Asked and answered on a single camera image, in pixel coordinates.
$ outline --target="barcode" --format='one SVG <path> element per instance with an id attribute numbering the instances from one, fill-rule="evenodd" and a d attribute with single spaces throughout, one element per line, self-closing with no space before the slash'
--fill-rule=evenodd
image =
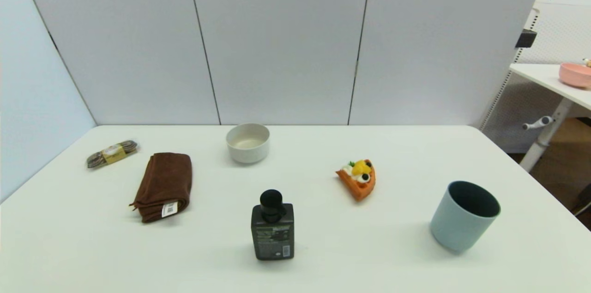
<path id="1" fill-rule="evenodd" d="M 179 208 L 177 207 L 179 204 L 179 202 L 172 202 L 172 203 L 167 203 L 165 205 L 162 206 L 162 218 L 167 217 L 169 215 L 174 215 L 175 213 L 177 213 L 179 211 Z"/>

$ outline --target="wooden floor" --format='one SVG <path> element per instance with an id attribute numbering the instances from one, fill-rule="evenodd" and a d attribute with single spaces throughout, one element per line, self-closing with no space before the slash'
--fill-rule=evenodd
<path id="1" fill-rule="evenodd" d="M 524 154 L 509 156 L 519 162 Z M 577 119 L 564 121 L 531 175 L 567 209 L 573 209 L 578 194 L 591 184 L 591 127 Z M 591 211 L 579 215 L 579 220 L 591 230 Z"/>

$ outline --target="pink bowl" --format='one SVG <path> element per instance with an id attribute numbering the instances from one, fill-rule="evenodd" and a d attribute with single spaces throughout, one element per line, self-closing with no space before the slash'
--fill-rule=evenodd
<path id="1" fill-rule="evenodd" d="M 559 78 L 573 87 L 591 87 L 591 68 L 578 64 L 561 64 Z"/>

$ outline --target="ceramic bowl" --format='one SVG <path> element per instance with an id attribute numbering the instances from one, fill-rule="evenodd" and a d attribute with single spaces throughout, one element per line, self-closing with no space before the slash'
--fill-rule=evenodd
<path id="1" fill-rule="evenodd" d="M 561 64 L 559 78 L 573 87 L 591 87 L 591 68 L 578 64 Z"/>
<path id="2" fill-rule="evenodd" d="M 226 135 L 230 156 L 237 162 L 254 163 L 269 154 L 269 129 L 258 123 L 244 123 Z"/>

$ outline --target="bottle label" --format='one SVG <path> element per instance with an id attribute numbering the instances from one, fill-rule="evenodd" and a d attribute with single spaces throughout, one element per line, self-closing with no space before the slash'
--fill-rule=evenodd
<path id="1" fill-rule="evenodd" d="M 289 230 L 291 226 L 257 227 L 260 257 L 282 259 L 291 256 Z"/>

